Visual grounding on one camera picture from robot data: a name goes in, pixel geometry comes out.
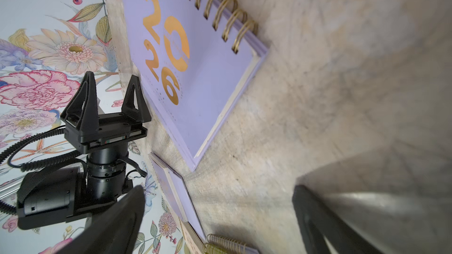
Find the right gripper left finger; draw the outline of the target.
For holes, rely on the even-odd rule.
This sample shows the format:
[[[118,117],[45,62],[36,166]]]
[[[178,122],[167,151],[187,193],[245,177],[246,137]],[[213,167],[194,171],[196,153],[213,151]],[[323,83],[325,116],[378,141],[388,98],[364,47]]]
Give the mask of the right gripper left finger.
[[[134,187],[99,216],[91,226],[58,252],[60,254],[131,254],[144,216],[145,195]]]

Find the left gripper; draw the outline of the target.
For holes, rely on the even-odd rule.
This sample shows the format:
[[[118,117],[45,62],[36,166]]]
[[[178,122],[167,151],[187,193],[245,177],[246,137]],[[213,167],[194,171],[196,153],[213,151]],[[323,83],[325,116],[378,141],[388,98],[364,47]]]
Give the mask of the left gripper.
[[[121,113],[98,115],[95,75],[87,71],[61,119],[65,139],[78,152],[89,154],[146,137],[142,123],[151,122],[152,116],[136,75],[129,80]]]

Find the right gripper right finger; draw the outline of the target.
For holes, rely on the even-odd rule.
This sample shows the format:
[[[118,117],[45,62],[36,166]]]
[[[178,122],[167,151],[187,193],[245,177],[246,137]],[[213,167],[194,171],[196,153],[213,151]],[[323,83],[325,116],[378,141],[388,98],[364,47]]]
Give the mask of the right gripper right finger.
[[[305,185],[295,186],[292,203],[308,254],[329,254],[326,241],[339,254],[380,253]]]

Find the purple desk calendar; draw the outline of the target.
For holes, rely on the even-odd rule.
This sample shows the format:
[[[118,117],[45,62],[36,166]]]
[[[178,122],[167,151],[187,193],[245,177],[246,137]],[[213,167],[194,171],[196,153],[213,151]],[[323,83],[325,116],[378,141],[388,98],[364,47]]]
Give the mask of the purple desk calendar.
[[[260,254],[258,249],[226,236],[209,234],[203,246],[205,254]]]

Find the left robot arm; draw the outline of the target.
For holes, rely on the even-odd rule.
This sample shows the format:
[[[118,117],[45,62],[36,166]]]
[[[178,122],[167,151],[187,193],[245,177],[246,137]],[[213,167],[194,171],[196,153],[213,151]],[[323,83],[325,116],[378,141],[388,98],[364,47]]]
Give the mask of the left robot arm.
[[[12,165],[13,157],[28,144],[57,135],[63,135],[74,148],[18,166],[25,177],[17,190],[16,204],[2,202],[1,212],[17,216],[22,230],[71,222],[107,210],[133,188],[127,166],[147,176],[128,152],[130,142],[147,135],[145,124],[152,120],[138,76],[129,80],[121,111],[100,114],[94,74],[87,72],[61,117],[62,126],[19,141],[1,154],[1,162]]]

